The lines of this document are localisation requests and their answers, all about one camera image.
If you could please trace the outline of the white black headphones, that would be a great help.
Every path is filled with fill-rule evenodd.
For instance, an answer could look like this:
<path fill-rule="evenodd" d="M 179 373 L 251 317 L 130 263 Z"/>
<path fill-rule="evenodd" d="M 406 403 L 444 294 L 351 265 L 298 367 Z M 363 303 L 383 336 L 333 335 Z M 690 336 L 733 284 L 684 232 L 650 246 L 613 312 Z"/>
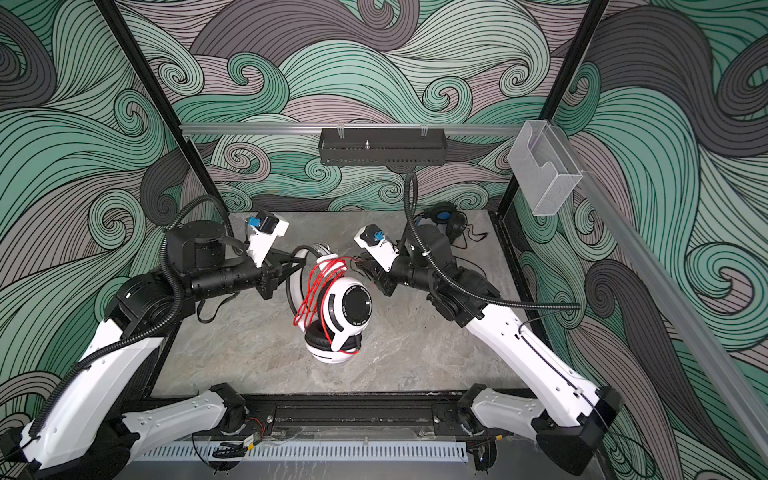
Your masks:
<path fill-rule="evenodd" d="M 323 244 L 300 245 L 292 254 L 306 260 L 286 283 L 292 323 L 317 361 L 345 363 L 359 353 L 373 311 L 369 290 L 348 275 L 358 259 L 340 256 Z"/>

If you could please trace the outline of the black blue headphones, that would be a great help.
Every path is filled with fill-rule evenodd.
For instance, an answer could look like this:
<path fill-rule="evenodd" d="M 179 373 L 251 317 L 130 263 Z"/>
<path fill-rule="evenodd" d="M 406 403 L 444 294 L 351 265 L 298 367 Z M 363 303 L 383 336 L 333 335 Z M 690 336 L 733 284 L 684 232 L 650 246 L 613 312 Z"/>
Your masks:
<path fill-rule="evenodd" d="M 444 233 L 453 244 L 461 237 L 468 226 L 466 215 L 459 211 L 450 202 L 439 202 L 421 214 L 422 218 L 429 218 L 436 225 L 444 226 Z"/>

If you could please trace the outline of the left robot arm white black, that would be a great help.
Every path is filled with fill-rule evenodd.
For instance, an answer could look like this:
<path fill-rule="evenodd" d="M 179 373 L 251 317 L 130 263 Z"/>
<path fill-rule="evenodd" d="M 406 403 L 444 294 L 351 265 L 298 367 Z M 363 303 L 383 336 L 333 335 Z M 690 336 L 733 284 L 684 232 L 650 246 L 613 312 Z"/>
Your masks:
<path fill-rule="evenodd" d="M 145 452 L 199 432 L 237 435 L 245 399 L 226 383 L 146 412 L 123 412 L 121 398 L 145 361 L 208 299 L 257 290 L 269 299 L 299 268 L 274 248 L 285 219 L 257 211 L 245 240 L 227 217 L 167 226 L 156 270 L 131 278 L 110 302 L 81 359 L 27 425 L 3 433 L 1 459 L 23 479 L 111 479 Z"/>

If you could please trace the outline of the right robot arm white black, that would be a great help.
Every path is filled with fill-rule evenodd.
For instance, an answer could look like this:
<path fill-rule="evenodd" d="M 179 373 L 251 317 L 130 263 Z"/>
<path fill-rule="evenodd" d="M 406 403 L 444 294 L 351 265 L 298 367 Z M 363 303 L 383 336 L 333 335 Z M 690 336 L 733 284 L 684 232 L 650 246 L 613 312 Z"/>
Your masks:
<path fill-rule="evenodd" d="M 529 304 L 504 299 L 482 273 L 458 265 L 447 235 L 417 223 L 417 191 L 415 174 L 406 174 L 401 241 L 375 224 L 358 231 L 359 268 L 387 297 L 399 286 L 425 292 L 444 319 L 486 344 L 531 390 L 526 398 L 473 385 L 457 404 L 466 430 L 530 439 L 563 471 L 582 474 L 623 406 L 621 395 L 580 375 L 541 341 L 516 314 Z"/>

